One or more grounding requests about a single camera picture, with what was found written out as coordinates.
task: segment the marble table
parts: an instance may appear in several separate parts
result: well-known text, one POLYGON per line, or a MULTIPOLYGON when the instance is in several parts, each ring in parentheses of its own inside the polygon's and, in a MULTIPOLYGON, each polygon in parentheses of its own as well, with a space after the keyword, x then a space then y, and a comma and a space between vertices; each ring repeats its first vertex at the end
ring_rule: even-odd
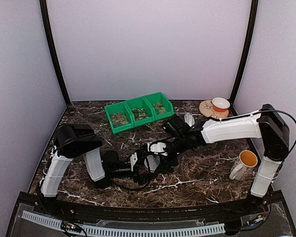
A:
MULTIPOLYGON (((200 101, 171 101, 175 112, 183 118, 185 113, 195 120, 204 119, 198 110, 200 101)), ((112 134, 104 106, 109 102, 73 102, 67 108, 60 124, 90 124, 95 133, 103 138, 101 152, 114 150, 122 160, 149 141, 168 137, 161 125, 163 121, 150 123, 116 135, 112 134)), ((178 157, 179 165, 172 174, 159 174, 150 185, 139 192, 121 190, 119 187, 96 189, 89 178, 82 157, 70 164, 59 187, 59 200, 110 207, 168 208, 199 206, 243 199, 250 191, 256 169, 245 181, 231 181, 228 176, 233 161, 242 150, 249 150, 246 139, 222 141, 187 151, 178 157)), ((30 193, 35 194, 49 154, 43 156, 30 193)), ((129 179, 116 182, 135 188, 129 179)))

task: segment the perforated white strip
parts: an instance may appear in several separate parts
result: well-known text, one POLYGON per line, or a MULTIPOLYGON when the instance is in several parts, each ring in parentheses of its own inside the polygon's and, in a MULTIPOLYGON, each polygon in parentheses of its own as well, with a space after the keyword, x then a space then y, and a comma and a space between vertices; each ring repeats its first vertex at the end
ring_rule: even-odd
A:
MULTIPOLYGON (((23 211, 22 218, 60 231, 61 221, 23 211)), ((201 237, 225 233, 224 224, 173 230, 123 230, 82 225, 89 237, 201 237)))

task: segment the black pole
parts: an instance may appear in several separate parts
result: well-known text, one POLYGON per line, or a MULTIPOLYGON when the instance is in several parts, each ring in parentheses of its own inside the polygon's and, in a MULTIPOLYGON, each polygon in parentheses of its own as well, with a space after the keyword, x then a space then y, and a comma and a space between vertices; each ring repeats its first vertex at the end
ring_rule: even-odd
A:
POLYGON ((69 105, 70 98, 69 98, 69 94, 66 89, 65 81, 64 81, 61 69, 60 69, 60 65, 59 65, 59 61, 58 61, 58 57, 57 57, 57 53, 56 53, 53 34, 51 31, 49 17, 48 17, 47 3, 46 3, 46 0, 40 0, 39 2, 40 2, 40 11, 41 11, 41 16, 42 16, 43 23, 44 23, 45 34, 46 34, 46 38, 47 38, 50 56, 53 61, 55 73, 56 73, 57 80, 58 80, 61 92, 63 94, 64 100, 66 102, 66 105, 69 105))
POLYGON ((243 76, 243 72, 246 67, 248 55, 249 55, 249 50, 250 50, 250 45, 251 45, 251 40, 252 40, 252 35, 253 35, 253 29, 255 27, 255 22, 256 22, 256 16, 257 16, 257 10, 258 10, 258 1, 259 0, 252 0, 251 2, 251 10, 250 10, 250 16, 249 16, 249 22, 248 22, 248 28, 247 28, 247 34, 246 34, 246 39, 245 39, 245 44, 243 45, 243 50, 242 50, 242 55, 240 59, 240 64, 237 72, 237 76, 232 88, 232 92, 230 95, 230 103, 233 104, 235 102, 241 79, 243 76))

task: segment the gray wall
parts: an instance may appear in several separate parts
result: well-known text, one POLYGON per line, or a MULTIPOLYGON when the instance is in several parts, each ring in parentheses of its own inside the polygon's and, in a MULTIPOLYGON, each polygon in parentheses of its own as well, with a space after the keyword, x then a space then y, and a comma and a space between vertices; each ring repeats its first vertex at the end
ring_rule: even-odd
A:
MULTIPOLYGON (((259 2, 252 47, 235 108, 246 113, 271 103, 296 118, 296 0, 259 2)), ((291 141, 296 129, 289 118, 291 141)), ((296 224, 296 148, 274 187, 282 189, 296 224)))
POLYGON ((39 1, 0 0, 0 237, 64 109, 39 1))
POLYGON ((73 101, 229 98, 250 0, 49 0, 73 101))

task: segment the round wooden board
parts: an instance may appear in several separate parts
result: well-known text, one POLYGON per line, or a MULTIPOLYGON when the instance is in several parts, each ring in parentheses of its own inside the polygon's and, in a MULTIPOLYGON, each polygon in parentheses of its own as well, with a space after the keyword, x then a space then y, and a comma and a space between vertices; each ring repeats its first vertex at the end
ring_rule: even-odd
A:
POLYGON ((219 113, 214 110, 213 103, 211 100, 204 100, 199 105, 199 110, 202 115, 206 117, 213 117, 215 119, 226 118, 229 115, 229 110, 219 113))

